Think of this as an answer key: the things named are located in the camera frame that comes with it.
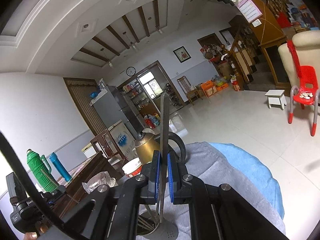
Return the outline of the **red plastic chair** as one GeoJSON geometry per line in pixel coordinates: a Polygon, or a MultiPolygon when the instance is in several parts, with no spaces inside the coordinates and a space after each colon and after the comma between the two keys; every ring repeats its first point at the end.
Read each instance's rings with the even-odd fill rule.
{"type": "Polygon", "coordinates": [[[290,111],[288,123],[292,124],[293,120],[293,103],[297,102],[301,108],[304,106],[314,106],[313,123],[311,127],[311,136],[314,137],[317,128],[318,104],[319,104],[319,86],[315,69],[313,66],[300,65],[298,54],[292,40],[288,40],[287,47],[291,53],[297,77],[299,79],[299,86],[294,85],[290,90],[290,111]]]}

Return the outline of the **dark carved wooden bench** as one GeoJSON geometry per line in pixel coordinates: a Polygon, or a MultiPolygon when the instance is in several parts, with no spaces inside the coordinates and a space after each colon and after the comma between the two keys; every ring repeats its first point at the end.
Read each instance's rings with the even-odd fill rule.
{"type": "Polygon", "coordinates": [[[72,176],[72,180],[69,182],[66,182],[62,177],[58,178],[57,182],[66,188],[68,195],[64,195],[57,201],[53,207],[55,214],[62,218],[78,202],[84,199],[87,193],[82,187],[82,183],[87,183],[93,176],[103,171],[107,171],[116,180],[124,175],[123,172],[117,171],[100,151],[73,168],[69,172],[72,176]]]}

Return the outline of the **green thermos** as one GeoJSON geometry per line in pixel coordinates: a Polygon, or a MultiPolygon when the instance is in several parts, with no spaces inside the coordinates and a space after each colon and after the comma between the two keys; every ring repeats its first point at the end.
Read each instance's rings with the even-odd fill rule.
{"type": "Polygon", "coordinates": [[[28,149],[27,164],[44,191],[52,192],[59,187],[57,181],[52,176],[52,168],[44,155],[40,156],[37,152],[28,149]]]}

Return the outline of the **dark chopstick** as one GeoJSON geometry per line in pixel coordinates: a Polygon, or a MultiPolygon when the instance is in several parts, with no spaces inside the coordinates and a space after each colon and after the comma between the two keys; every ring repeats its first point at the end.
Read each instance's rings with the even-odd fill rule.
{"type": "Polygon", "coordinates": [[[150,233],[157,226],[157,218],[148,205],[144,205],[145,210],[138,215],[137,225],[144,233],[150,233]]]}
{"type": "Polygon", "coordinates": [[[167,177],[167,156],[168,156],[168,140],[169,140],[169,96],[162,94],[161,96],[161,184],[159,193],[159,222],[163,222],[164,198],[167,177]]]}

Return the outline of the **grey chopstick holder cup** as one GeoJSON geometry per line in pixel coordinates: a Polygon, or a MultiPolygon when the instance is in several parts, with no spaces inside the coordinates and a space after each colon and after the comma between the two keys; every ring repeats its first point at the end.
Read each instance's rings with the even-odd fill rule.
{"type": "Polygon", "coordinates": [[[142,239],[177,239],[178,228],[175,224],[163,219],[163,222],[159,222],[159,215],[156,210],[152,210],[157,218],[157,226],[155,230],[150,233],[144,233],[141,228],[137,226],[137,237],[142,239]]]}

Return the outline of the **round wall clock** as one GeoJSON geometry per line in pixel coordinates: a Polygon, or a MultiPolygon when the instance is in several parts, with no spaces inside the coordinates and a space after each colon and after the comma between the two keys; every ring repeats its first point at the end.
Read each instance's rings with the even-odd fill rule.
{"type": "Polygon", "coordinates": [[[126,74],[127,74],[127,76],[134,76],[136,74],[135,67],[128,67],[126,69],[126,74]]]}

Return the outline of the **wooden chair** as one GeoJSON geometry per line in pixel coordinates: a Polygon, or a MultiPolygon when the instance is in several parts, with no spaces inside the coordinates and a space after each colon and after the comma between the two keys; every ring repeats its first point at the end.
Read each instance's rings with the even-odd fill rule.
{"type": "Polygon", "coordinates": [[[186,76],[182,76],[178,78],[177,82],[180,85],[183,92],[185,93],[185,96],[187,97],[189,103],[191,103],[192,105],[194,104],[193,103],[194,97],[196,97],[197,99],[201,98],[197,88],[191,85],[191,83],[189,82],[186,76]]]}

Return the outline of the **grey table cloth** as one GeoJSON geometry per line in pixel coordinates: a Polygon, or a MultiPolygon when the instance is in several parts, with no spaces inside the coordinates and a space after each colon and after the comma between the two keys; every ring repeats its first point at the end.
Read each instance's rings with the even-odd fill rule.
{"type": "MultiPolygon", "coordinates": [[[[255,185],[241,171],[229,164],[225,156],[210,143],[195,142],[185,147],[187,155],[185,166],[188,173],[200,178],[208,185],[230,185],[286,236],[285,224],[278,211],[255,185]]],[[[177,226],[177,239],[192,239],[187,204],[175,205],[171,202],[171,198],[166,196],[164,219],[177,226]]]]}

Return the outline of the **framed picture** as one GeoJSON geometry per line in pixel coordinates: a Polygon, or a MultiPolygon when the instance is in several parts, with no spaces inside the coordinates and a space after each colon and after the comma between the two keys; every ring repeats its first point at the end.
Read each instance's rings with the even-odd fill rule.
{"type": "Polygon", "coordinates": [[[175,56],[178,58],[180,63],[183,63],[189,59],[191,59],[191,56],[187,52],[184,46],[181,46],[180,48],[177,48],[173,51],[175,56]]]}

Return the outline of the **white chest freezer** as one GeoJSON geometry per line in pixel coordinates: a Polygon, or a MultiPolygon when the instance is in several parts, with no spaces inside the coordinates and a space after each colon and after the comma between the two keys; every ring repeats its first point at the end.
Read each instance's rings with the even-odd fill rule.
{"type": "Polygon", "coordinates": [[[122,154],[125,155],[128,160],[132,160],[137,157],[134,151],[136,140],[121,120],[109,127],[108,131],[117,143],[122,154]]]}

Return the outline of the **grey refrigerator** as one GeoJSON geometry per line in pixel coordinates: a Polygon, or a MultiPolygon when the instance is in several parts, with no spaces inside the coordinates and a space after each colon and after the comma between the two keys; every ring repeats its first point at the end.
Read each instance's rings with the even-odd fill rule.
{"type": "Polygon", "coordinates": [[[147,128],[142,115],[129,96],[121,94],[116,86],[110,86],[99,80],[100,92],[90,102],[107,128],[122,121],[132,136],[137,139],[139,133],[147,128]]]}

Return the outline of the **golden electric kettle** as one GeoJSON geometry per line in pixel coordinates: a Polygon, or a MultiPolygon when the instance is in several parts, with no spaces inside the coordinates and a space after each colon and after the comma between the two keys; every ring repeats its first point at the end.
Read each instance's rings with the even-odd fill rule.
{"type": "MultiPolygon", "coordinates": [[[[153,152],[160,150],[160,138],[160,134],[154,135],[153,133],[143,131],[138,132],[135,149],[142,165],[151,162],[153,152]]],[[[169,152],[172,152],[175,155],[178,162],[185,163],[186,149],[183,140],[173,132],[169,132],[169,140],[174,141],[178,145],[180,153],[176,153],[170,145],[168,146],[169,152]]]]}

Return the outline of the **white red bowl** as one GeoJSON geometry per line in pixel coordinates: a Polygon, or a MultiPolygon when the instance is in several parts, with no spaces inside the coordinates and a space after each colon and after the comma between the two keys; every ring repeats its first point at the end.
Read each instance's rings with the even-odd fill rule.
{"type": "Polygon", "coordinates": [[[127,162],[121,169],[127,177],[132,178],[140,174],[142,170],[142,163],[140,162],[140,159],[137,157],[127,162]]]}

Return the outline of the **wall calendar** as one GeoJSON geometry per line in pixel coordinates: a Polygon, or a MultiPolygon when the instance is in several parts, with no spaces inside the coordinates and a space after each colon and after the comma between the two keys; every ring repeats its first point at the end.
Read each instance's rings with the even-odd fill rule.
{"type": "Polygon", "coordinates": [[[253,27],[261,25],[259,17],[262,16],[262,12],[253,3],[252,0],[230,0],[238,8],[241,14],[244,16],[248,23],[251,23],[253,27]]]}

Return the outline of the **white small stool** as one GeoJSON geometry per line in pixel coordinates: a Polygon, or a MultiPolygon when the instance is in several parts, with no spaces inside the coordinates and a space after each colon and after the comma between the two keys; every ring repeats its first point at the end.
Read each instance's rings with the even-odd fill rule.
{"type": "Polygon", "coordinates": [[[285,106],[287,105],[287,101],[285,98],[285,90],[281,89],[271,89],[265,93],[267,97],[267,105],[269,108],[272,106],[278,106],[282,110],[284,110],[285,106]]]}

